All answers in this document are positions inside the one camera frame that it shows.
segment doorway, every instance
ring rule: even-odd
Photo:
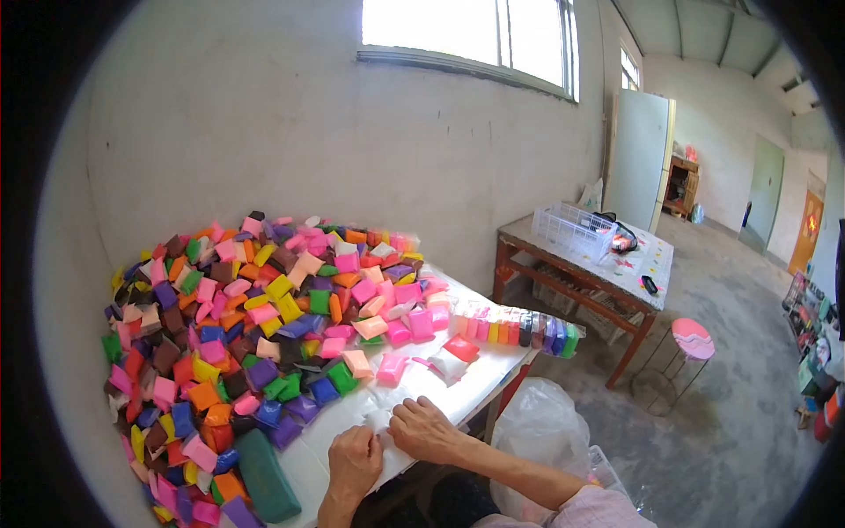
[[[765,254],[775,223],[783,182],[783,150],[759,134],[754,153],[754,176],[748,197],[747,221],[739,240],[757,253]]]
[[[821,224],[821,213],[825,208],[825,202],[817,194],[807,190],[807,199],[804,202],[804,216],[801,218],[801,228],[798,232],[798,241],[795,242],[793,256],[789,260],[787,271],[794,275],[796,271],[807,271],[807,263],[813,258],[815,241],[819,236]]]

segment pink sleeve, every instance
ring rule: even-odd
[[[566,501],[550,528],[649,528],[656,525],[640,517],[634,505],[622,493],[584,486]]]

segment ceiling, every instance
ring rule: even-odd
[[[674,55],[736,68],[754,77],[793,114],[814,109],[818,95],[812,84],[751,0],[611,1],[643,55]]]

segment metal stool legs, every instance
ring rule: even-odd
[[[657,351],[658,351],[658,350],[660,350],[660,347],[662,346],[663,342],[666,340],[666,337],[669,335],[669,332],[671,332],[671,331],[672,331],[672,328],[671,328],[671,327],[670,327],[669,329],[667,329],[667,330],[666,330],[666,334],[664,334],[664,335],[663,335],[663,338],[660,340],[660,343],[658,343],[658,344],[657,344],[657,347],[654,349],[654,352],[652,352],[652,353],[651,353],[651,355],[650,355],[650,356],[648,357],[648,359],[646,360],[646,362],[645,362],[645,363],[643,363],[642,367],[640,367],[640,370],[638,370],[638,371],[636,372],[636,374],[634,374],[633,376],[631,376],[631,380],[630,380],[630,383],[629,383],[629,385],[630,385],[630,393],[631,393],[631,397],[632,397],[632,398],[634,398],[634,399],[635,399],[635,401],[636,401],[636,398],[635,398],[635,395],[634,395],[634,382],[636,381],[637,377],[638,377],[638,376],[640,376],[640,374],[642,374],[642,373],[643,373],[643,371],[645,371],[645,370],[646,370],[646,366],[648,365],[648,363],[649,363],[649,362],[651,362],[651,359],[654,357],[654,355],[657,353]],[[647,413],[649,413],[649,414],[650,414],[650,415],[652,415],[652,416],[668,416],[668,414],[669,414],[670,412],[672,412],[672,410],[675,408],[675,404],[677,404],[677,403],[678,403],[678,400],[680,400],[680,399],[681,399],[681,396],[683,396],[683,395],[684,395],[684,393],[687,391],[687,389],[689,389],[689,388],[692,386],[692,384],[693,384],[693,383],[695,382],[695,380],[698,378],[699,374],[701,374],[701,371],[703,371],[703,370],[704,370],[704,367],[706,367],[706,366],[707,366],[707,363],[709,363],[709,362],[710,362],[710,360],[709,360],[709,359],[708,359],[708,360],[706,360],[706,361],[704,361],[704,362],[702,363],[702,365],[701,365],[701,368],[699,368],[699,369],[698,369],[698,372],[697,372],[697,373],[695,373],[695,376],[693,376],[693,378],[690,380],[690,382],[689,382],[689,383],[687,383],[687,384],[686,384],[686,386],[684,387],[684,389],[683,389],[683,390],[681,390],[680,394],[678,394],[678,389],[675,387],[675,384],[674,384],[674,382],[673,382],[673,381],[674,381],[674,379],[675,379],[675,378],[677,378],[677,377],[678,377],[678,374],[681,372],[681,370],[684,368],[684,366],[685,366],[685,365],[686,365],[686,363],[687,363],[687,356],[686,356],[686,354],[684,354],[684,360],[683,360],[683,362],[681,363],[680,367],[678,367],[678,370],[676,370],[676,371],[675,371],[675,373],[674,373],[671,377],[669,377],[669,376],[667,376],[667,375],[666,375],[666,371],[669,369],[669,367],[671,367],[671,366],[672,366],[672,364],[675,362],[675,358],[677,358],[677,357],[678,357],[678,354],[680,354],[680,353],[681,353],[681,349],[680,349],[680,348],[678,348],[678,351],[677,351],[677,352],[675,352],[675,355],[674,355],[674,356],[672,356],[672,359],[669,361],[669,363],[667,363],[667,364],[666,364],[666,367],[665,367],[662,371],[661,371],[661,370],[657,370],[656,368],[648,368],[648,369],[647,369],[647,370],[649,370],[649,371],[651,371],[651,372],[653,372],[653,373],[658,374],[658,375],[659,375],[659,376],[661,376],[663,379],[665,379],[665,380],[666,380],[666,383],[667,383],[667,384],[666,384],[666,387],[671,388],[671,389],[672,389],[672,392],[673,392],[673,394],[674,394],[674,397],[672,398],[672,400],[671,400],[671,401],[669,401],[669,398],[667,398],[667,399],[666,399],[666,400],[667,400],[667,403],[668,403],[668,409],[667,409],[667,410],[665,410],[664,412],[652,412],[652,411],[651,411],[651,407],[652,407],[652,406],[654,406],[654,404],[655,404],[655,403],[657,403],[657,400],[659,400],[659,399],[660,399],[660,396],[661,396],[661,395],[660,395],[660,393],[659,393],[659,391],[658,391],[658,392],[657,392],[657,396],[655,396],[654,400],[652,400],[652,401],[651,401],[651,403],[650,403],[650,404],[649,404],[649,405],[648,405],[648,406],[644,409],[644,411],[646,411]]]

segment stool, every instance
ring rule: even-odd
[[[663,344],[663,342],[666,340],[666,337],[669,335],[670,330],[672,331],[672,336],[674,337],[675,342],[678,344],[678,351],[675,352],[675,355],[672,356],[672,360],[667,363],[666,367],[662,371],[658,371],[655,368],[646,369],[646,365],[648,365],[648,363],[654,357],[655,353],[657,353],[657,351],[660,349],[660,346]],[[678,354],[680,354],[681,352],[684,353],[684,362],[681,363],[681,366],[678,367],[678,370],[676,370],[675,374],[673,374],[670,378],[666,375],[666,371],[669,369],[672,363],[674,363],[675,358],[678,357]],[[666,330],[666,334],[663,335],[663,338],[660,340],[660,343],[657,345],[657,348],[654,349],[654,352],[652,352],[646,362],[643,363],[643,366],[640,368],[640,370],[637,371],[637,373],[631,377],[631,397],[636,400],[634,394],[634,384],[636,379],[646,370],[651,373],[655,373],[667,381],[667,386],[672,389],[674,398],[672,398],[671,402],[669,401],[669,398],[666,399],[667,403],[669,403],[669,407],[665,412],[652,412],[651,406],[653,406],[655,402],[657,402],[657,399],[660,398],[660,393],[658,392],[657,396],[646,407],[645,411],[653,416],[668,415],[670,412],[672,412],[672,409],[674,409],[675,404],[678,403],[678,400],[680,400],[681,396],[683,396],[687,389],[692,386],[693,382],[695,382],[695,379],[698,378],[698,375],[701,374],[701,371],[704,370],[704,367],[707,366],[707,363],[710,361],[710,359],[715,353],[716,347],[713,346],[713,339],[710,337],[710,334],[707,333],[707,330],[705,330],[703,326],[696,323],[692,319],[675,319],[672,322],[672,326]],[[698,372],[695,373],[695,376],[693,376],[690,382],[687,383],[686,386],[681,390],[680,394],[678,394],[677,388],[675,387],[673,381],[675,378],[678,377],[678,374],[680,373],[681,369],[684,368],[684,365],[686,365],[687,361],[700,362],[701,368],[698,369]]]

